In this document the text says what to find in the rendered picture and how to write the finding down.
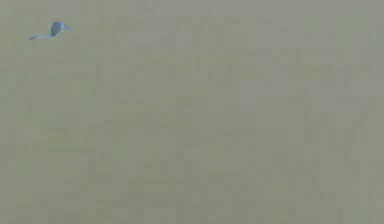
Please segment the blue grey wall hook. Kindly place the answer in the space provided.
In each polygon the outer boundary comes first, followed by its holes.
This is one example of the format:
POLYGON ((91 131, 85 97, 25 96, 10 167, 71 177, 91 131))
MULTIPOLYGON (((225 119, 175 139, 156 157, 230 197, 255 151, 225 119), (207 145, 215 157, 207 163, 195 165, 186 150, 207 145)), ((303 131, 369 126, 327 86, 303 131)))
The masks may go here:
POLYGON ((35 35, 35 36, 31 36, 30 40, 53 38, 57 34, 59 34, 60 32, 62 32, 64 30, 71 31, 72 28, 69 25, 67 25, 66 23, 64 23, 64 22, 55 21, 55 22, 52 23, 51 28, 50 28, 50 33, 48 35, 35 35))

